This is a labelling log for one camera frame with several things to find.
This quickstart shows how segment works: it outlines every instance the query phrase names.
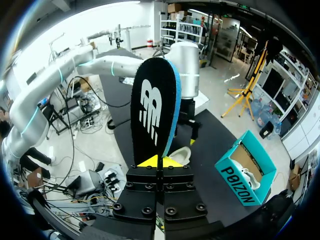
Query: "black pants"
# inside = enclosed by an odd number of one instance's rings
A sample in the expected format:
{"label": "black pants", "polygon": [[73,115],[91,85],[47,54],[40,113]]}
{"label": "black pants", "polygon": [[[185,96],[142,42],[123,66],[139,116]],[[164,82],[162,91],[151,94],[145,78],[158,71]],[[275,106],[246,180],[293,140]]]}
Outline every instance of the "black pants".
{"label": "black pants", "polygon": [[[42,154],[39,152],[37,149],[34,147],[30,148],[26,153],[20,158],[20,165],[21,167],[33,172],[37,168],[39,168],[39,165],[34,163],[28,156],[39,160],[41,163],[44,163],[46,165],[49,165],[51,163],[51,159],[47,157],[46,155]],[[45,179],[50,179],[50,172],[43,167],[42,169],[42,176]]]}

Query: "yellow tripod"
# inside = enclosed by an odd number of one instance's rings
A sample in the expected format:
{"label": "yellow tripod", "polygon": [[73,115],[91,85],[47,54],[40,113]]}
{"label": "yellow tripod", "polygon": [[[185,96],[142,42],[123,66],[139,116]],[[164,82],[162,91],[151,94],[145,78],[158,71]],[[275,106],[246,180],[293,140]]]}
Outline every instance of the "yellow tripod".
{"label": "yellow tripod", "polygon": [[250,80],[248,86],[243,89],[228,89],[228,94],[241,95],[241,96],[235,101],[235,103],[231,107],[229,107],[229,109],[224,114],[221,115],[221,118],[226,116],[237,104],[242,105],[243,104],[242,101],[243,101],[243,99],[245,99],[245,102],[242,106],[242,110],[241,110],[239,117],[241,117],[242,114],[244,113],[245,109],[248,108],[250,110],[250,115],[251,115],[252,121],[255,120],[254,115],[252,113],[249,99],[251,97],[252,90],[254,89],[254,87],[260,77],[262,68],[266,62],[266,58],[267,58],[267,54],[268,54],[267,44],[268,44],[268,41],[265,43],[263,52],[260,55],[258,64],[255,67],[255,70],[253,72],[253,75],[251,77],[251,80]]}

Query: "teal shoe box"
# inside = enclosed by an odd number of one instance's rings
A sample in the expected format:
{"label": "teal shoe box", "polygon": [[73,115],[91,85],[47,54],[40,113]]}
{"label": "teal shoe box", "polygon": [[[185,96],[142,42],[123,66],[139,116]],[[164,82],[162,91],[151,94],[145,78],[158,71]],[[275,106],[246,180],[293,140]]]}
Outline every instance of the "teal shoe box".
{"label": "teal shoe box", "polygon": [[[260,187],[253,191],[232,160],[253,173]],[[244,206],[261,205],[276,175],[276,167],[258,139],[247,131],[214,165]]]}

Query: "white robotic arm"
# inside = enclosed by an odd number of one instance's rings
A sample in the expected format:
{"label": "white robotic arm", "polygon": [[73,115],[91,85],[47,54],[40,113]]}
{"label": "white robotic arm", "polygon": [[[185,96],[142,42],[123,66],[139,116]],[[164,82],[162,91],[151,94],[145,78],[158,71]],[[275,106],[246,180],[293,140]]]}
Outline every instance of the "white robotic arm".
{"label": "white robotic arm", "polygon": [[[176,66],[181,81],[182,99],[192,99],[199,93],[199,48],[195,43],[178,42],[171,45],[164,55]],[[144,60],[128,56],[107,55],[80,64],[76,69],[81,75],[101,74],[134,78]]]}
{"label": "white robotic arm", "polygon": [[[164,57],[177,68],[181,80],[181,97],[192,99],[199,89],[199,50],[189,42],[178,42]],[[83,46],[54,64],[40,74],[16,98],[11,109],[13,123],[8,137],[2,142],[2,154],[9,163],[10,172],[16,168],[19,159],[32,146],[40,144],[47,132],[48,121],[37,107],[39,101],[58,87],[63,79],[75,69],[80,75],[103,74],[118,77],[134,77],[143,60],[126,56],[104,56],[94,59],[91,45]]]}

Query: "insole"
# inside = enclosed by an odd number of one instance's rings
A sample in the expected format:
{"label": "insole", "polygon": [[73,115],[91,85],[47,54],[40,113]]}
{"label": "insole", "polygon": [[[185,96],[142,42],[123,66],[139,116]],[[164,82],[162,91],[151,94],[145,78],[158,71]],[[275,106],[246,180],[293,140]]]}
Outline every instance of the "insole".
{"label": "insole", "polygon": [[177,126],[180,76],[173,64],[154,57],[138,68],[131,94],[131,132],[136,165],[166,156]]}

